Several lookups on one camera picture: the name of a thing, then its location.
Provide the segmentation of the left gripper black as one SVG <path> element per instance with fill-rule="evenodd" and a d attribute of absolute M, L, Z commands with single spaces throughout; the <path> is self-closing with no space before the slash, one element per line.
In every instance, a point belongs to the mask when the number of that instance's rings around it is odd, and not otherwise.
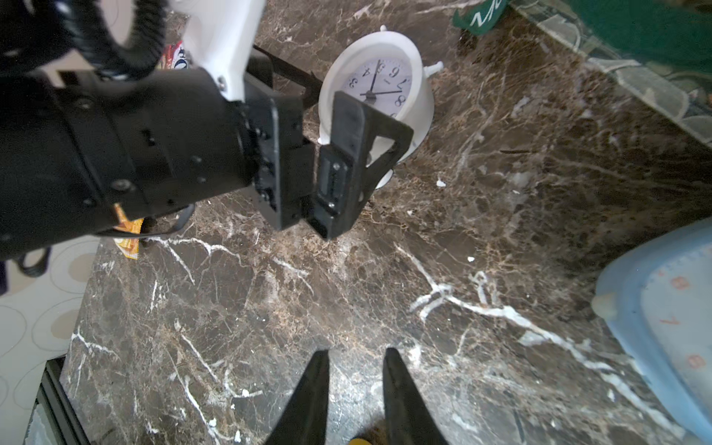
<path fill-rule="evenodd" d="M 242 102 L 226 101 L 199 69 L 137 82 L 64 72 L 62 88 L 40 72 L 4 78 L 2 260 L 84 235 L 114 237 L 115 203 L 135 220 L 245 187 L 274 228 L 296 224 L 313 191 L 302 111 L 318 104 L 323 82 L 253 48 Z M 274 91 L 275 75 L 303 87 L 302 102 Z"/>

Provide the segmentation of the small white round clock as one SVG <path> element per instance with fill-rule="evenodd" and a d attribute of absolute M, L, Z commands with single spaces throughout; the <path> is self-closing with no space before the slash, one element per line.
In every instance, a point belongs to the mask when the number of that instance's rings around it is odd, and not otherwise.
<path fill-rule="evenodd" d="M 404 162 L 426 139 L 434 118 L 434 94 L 430 78 L 443 63 L 426 65 L 415 43 L 386 26 L 358 39 L 336 59 L 321 88 L 318 144 L 330 143 L 335 93 L 341 91 L 413 129 L 413 140 Z"/>

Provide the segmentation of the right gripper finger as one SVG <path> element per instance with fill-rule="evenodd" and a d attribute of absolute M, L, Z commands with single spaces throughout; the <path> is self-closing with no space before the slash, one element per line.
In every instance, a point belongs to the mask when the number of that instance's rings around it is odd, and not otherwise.
<path fill-rule="evenodd" d="M 317 350 L 265 444 L 325 444 L 328 395 L 328 351 Z"/>
<path fill-rule="evenodd" d="M 383 391 L 389 444 L 447 444 L 395 348 L 386 350 Z"/>

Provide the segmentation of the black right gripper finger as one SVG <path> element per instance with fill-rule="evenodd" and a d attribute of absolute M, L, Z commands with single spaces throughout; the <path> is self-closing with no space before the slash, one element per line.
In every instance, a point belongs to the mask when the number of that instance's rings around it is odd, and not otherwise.
<path fill-rule="evenodd" d="M 408 151 L 413 129 L 344 92 L 334 96 L 330 143 L 319 150 L 307 222 L 324 240 L 350 231 L 380 180 Z"/>

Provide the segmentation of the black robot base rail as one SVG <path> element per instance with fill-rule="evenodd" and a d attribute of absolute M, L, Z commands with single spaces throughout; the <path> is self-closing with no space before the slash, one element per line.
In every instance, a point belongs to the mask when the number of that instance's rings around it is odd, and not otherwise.
<path fill-rule="evenodd" d="M 46 362 L 24 444 L 90 445 L 60 383 L 65 357 Z"/>

